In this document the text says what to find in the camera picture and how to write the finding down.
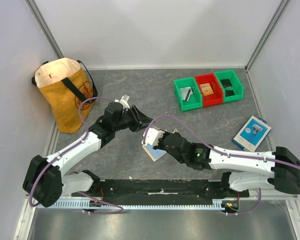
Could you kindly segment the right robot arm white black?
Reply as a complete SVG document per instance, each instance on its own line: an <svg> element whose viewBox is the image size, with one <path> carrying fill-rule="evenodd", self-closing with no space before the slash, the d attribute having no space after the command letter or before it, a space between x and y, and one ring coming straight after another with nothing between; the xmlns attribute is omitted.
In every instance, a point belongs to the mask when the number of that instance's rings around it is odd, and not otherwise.
<svg viewBox="0 0 300 240"><path fill-rule="evenodd" d="M265 152L229 150L189 142L178 132L162 130L147 134L145 142L194 170L228 169L219 184L219 191L225 197L258 188L300 194L300 161L285 147Z"/></svg>

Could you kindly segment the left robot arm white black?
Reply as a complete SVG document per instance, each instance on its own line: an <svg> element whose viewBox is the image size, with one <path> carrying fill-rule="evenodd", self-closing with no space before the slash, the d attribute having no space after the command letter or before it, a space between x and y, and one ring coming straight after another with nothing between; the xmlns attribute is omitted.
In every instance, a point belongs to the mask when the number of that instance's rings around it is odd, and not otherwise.
<svg viewBox="0 0 300 240"><path fill-rule="evenodd" d="M65 174L87 155L112 141L116 132L125 129L138 132L147 128L151 121L135 105L125 108L120 102L110 102L104 114L76 141L47 157L33 157L22 188L46 208L62 195L85 192L88 196L96 196L100 184L95 175L87 170L74 176Z"/></svg>

